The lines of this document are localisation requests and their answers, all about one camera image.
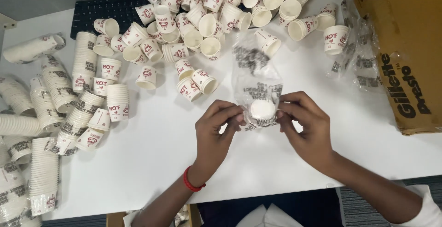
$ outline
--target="person's left hand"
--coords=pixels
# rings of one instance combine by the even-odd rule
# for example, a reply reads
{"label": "person's left hand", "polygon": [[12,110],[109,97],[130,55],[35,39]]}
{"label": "person's left hand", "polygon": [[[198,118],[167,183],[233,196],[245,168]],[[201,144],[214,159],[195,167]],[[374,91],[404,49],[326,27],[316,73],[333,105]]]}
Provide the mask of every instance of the person's left hand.
{"label": "person's left hand", "polygon": [[[243,109],[231,102],[215,100],[206,113],[196,122],[196,140],[198,154],[187,173],[187,179],[200,187],[212,177],[224,161],[230,143],[239,125],[245,125]],[[221,126],[227,124],[223,134]]]}

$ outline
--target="sleeve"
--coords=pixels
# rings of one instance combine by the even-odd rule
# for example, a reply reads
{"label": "sleeve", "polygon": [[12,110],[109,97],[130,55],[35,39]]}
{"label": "sleeve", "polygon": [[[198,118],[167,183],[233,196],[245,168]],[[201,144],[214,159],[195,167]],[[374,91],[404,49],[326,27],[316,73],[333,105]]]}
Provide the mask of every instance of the sleeve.
{"label": "sleeve", "polygon": [[440,227],[442,226],[442,212],[431,197],[428,185],[411,185],[406,188],[423,198],[419,214],[403,224],[391,224],[392,227]]}
{"label": "sleeve", "polygon": [[135,211],[133,213],[130,213],[128,215],[126,215],[123,218],[123,222],[124,222],[124,227],[130,227],[130,224],[132,224],[132,221],[134,220],[135,216],[139,213],[140,211]]}

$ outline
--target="dark pants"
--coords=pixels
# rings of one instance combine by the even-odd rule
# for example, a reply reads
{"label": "dark pants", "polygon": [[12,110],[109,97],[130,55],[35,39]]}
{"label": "dark pants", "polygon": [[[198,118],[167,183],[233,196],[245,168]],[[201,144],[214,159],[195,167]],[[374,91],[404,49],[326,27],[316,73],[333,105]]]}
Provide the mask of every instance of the dark pants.
{"label": "dark pants", "polygon": [[273,203],[304,227],[343,227],[334,188],[199,203],[203,227],[235,227],[258,206]]}

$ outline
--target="hand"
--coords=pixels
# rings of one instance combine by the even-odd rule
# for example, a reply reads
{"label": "hand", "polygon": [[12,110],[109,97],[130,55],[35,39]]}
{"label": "hand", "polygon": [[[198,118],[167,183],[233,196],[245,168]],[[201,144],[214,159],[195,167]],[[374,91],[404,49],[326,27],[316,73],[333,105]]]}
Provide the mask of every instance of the hand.
{"label": "hand", "polygon": [[[203,185],[212,177],[224,161],[230,143],[239,125],[245,125],[243,109],[233,103],[215,100],[206,113],[196,122],[196,140],[198,154],[187,173],[187,179],[195,186]],[[227,124],[223,134],[221,126]]]}
{"label": "hand", "polygon": [[[336,153],[330,141],[330,117],[305,93],[295,92],[280,97],[278,122],[298,155],[325,173],[334,162]],[[298,133],[292,120],[302,125]]]}

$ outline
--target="white shirt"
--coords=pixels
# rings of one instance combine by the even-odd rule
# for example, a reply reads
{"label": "white shirt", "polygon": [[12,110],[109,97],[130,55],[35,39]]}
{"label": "white shirt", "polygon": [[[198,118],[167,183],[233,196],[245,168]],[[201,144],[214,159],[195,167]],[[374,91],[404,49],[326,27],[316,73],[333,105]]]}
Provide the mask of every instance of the white shirt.
{"label": "white shirt", "polygon": [[[406,186],[410,191],[423,198],[422,208],[415,218],[403,224],[391,224],[392,227],[441,227],[442,212],[434,203],[428,185]],[[138,212],[131,213],[123,218],[125,227],[130,227]],[[236,227],[303,227],[276,205],[271,204],[268,209],[264,205],[247,214]]]}

